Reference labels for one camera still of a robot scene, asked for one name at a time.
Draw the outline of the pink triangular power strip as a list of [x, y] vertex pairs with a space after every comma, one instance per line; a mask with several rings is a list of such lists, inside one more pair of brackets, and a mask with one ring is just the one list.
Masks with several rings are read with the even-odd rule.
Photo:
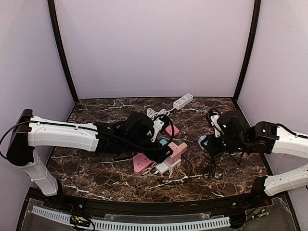
[[155, 161], [150, 160], [142, 153], [138, 153], [133, 157], [134, 173], [137, 175], [146, 175], [150, 173], [151, 169], [156, 165]]

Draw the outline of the pink charger plug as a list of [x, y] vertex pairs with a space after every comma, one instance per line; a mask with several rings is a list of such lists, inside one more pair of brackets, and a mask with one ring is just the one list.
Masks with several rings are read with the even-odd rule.
[[176, 126], [169, 125], [165, 128], [166, 133], [171, 137], [172, 135], [177, 136], [180, 130]]

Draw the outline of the white power strip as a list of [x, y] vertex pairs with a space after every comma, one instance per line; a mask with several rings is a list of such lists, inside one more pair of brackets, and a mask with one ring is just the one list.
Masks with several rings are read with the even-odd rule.
[[193, 95], [187, 93], [187, 94], [183, 95], [181, 98], [175, 100], [173, 102], [173, 107], [176, 110], [180, 110], [181, 108], [183, 108], [184, 106], [186, 106], [187, 104], [189, 104], [192, 101], [193, 101]]

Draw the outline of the pink white cube adapter cluster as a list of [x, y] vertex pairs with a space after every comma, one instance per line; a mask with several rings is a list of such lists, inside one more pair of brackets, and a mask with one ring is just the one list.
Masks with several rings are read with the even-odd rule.
[[168, 166], [169, 172], [172, 173], [180, 166], [181, 155], [187, 151], [188, 145], [185, 142], [182, 142], [180, 145], [171, 142], [168, 146], [171, 148], [173, 153], [164, 161], [164, 163]]

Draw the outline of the light blue charger plug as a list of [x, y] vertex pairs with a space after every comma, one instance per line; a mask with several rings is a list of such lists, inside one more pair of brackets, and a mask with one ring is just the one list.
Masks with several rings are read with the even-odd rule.
[[203, 135], [199, 138], [198, 144], [202, 150], [208, 150], [209, 148], [209, 139], [206, 135]]

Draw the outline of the teal charger plug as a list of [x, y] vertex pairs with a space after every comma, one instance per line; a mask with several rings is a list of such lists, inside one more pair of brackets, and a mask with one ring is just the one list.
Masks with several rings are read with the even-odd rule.
[[161, 139], [161, 140], [159, 141], [159, 143], [160, 143], [162, 146], [168, 145], [168, 141], [165, 140], [165, 139]]

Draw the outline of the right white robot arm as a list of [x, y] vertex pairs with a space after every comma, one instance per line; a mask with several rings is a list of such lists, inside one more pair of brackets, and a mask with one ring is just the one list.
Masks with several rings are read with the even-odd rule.
[[[219, 135], [202, 136], [198, 143], [211, 157], [219, 154], [286, 154], [307, 159], [308, 136], [296, 133], [282, 124], [258, 122], [255, 126], [221, 124]], [[251, 193], [274, 196], [278, 193], [307, 186], [308, 166], [273, 176], [255, 179]]]

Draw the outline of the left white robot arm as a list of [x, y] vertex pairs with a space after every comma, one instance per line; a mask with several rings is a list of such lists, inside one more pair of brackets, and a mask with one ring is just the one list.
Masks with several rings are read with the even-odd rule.
[[62, 186], [42, 163], [37, 146], [64, 147], [101, 154], [142, 153], [156, 163], [164, 162], [173, 153], [168, 144], [156, 140], [162, 127], [160, 119], [132, 112], [115, 123], [68, 123], [34, 116], [25, 109], [18, 122], [5, 134], [11, 135], [8, 150], [1, 157], [20, 167], [46, 197], [60, 197]]

